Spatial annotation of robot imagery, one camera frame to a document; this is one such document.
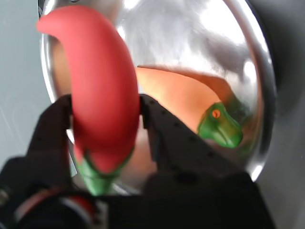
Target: shiny metal surface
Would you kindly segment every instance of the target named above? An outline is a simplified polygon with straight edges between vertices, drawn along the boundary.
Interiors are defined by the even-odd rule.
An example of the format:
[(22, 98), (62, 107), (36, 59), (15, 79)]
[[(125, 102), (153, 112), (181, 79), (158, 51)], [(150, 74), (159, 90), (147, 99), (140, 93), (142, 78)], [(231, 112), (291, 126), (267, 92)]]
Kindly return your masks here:
[[(243, 127), (244, 139), (235, 150), (210, 144), (257, 179), (271, 139), (276, 92), (263, 33), (245, 1), (46, 0), (43, 13), (74, 4), (109, 18), (135, 66), (182, 73), (212, 88)], [(56, 39), (42, 35), (43, 75), (52, 102), (59, 93), (53, 74), (57, 45)]]

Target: stainless steel bowl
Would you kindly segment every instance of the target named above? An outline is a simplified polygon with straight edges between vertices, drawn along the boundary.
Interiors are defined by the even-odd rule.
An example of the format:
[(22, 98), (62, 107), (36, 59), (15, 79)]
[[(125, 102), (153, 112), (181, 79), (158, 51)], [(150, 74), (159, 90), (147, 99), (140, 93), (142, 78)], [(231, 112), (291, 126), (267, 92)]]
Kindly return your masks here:
[[(245, 1), (46, 0), (43, 14), (75, 4), (95, 8), (109, 18), (135, 66), (183, 73), (213, 89), (242, 126), (244, 139), (234, 150), (209, 144), (256, 180), (271, 139), (276, 90), (268, 47)], [(58, 43), (48, 35), (41, 37), (43, 75), (52, 102), (58, 96), (53, 69), (60, 58), (54, 52)], [(139, 188), (132, 179), (125, 177), (122, 182)]]

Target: gray wall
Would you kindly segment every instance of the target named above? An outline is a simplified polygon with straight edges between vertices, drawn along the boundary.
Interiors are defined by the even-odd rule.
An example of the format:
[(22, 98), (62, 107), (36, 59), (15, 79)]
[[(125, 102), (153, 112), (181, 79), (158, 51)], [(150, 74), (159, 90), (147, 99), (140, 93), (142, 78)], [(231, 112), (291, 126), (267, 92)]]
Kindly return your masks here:
[(37, 0), (0, 0), (0, 168), (23, 155), (50, 105), (35, 30)]

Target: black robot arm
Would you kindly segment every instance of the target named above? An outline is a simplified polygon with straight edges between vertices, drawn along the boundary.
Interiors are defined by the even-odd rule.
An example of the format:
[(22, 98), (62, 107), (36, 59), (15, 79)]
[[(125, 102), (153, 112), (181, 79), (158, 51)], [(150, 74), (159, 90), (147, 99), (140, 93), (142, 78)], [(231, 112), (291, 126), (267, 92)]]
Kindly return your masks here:
[[(152, 159), (158, 166), (141, 195), (92, 197), (73, 190), (66, 136), (71, 97), (67, 95), (40, 116), (26, 156), (10, 159), (4, 166), (0, 226), (37, 228), (60, 222), (61, 228), (274, 228), (246, 172), (156, 100), (147, 95), (140, 100)], [(84, 218), (77, 206), (90, 217)]]

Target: screw hole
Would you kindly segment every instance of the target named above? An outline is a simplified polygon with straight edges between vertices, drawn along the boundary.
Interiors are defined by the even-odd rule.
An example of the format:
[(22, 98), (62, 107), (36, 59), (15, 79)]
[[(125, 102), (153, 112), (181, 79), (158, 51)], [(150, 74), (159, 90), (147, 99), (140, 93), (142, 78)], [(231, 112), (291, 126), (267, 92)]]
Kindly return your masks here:
[(173, 166), (171, 167), (171, 169), (172, 169), (173, 171), (179, 171), (179, 167), (178, 167), (177, 165), (173, 165)]
[(194, 185), (198, 181), (198, 177), (193, 173), (180, 173), (176, 177), (177, 181), (186, 185)]
[(208, 156), (209, 156), (209, 157), (213, 157), (213, 156), (214, 156), (214, 153), (213, 153), (213, 152), (209, 152), (209, 153), (208, 153)]
[(189, 140), (190, 140), (190, 142), (195, 142), (195, 141), (196, 141), (196, 138), (194, 138), (193, 136), (191, 136), (191, 137), (189, 138)]

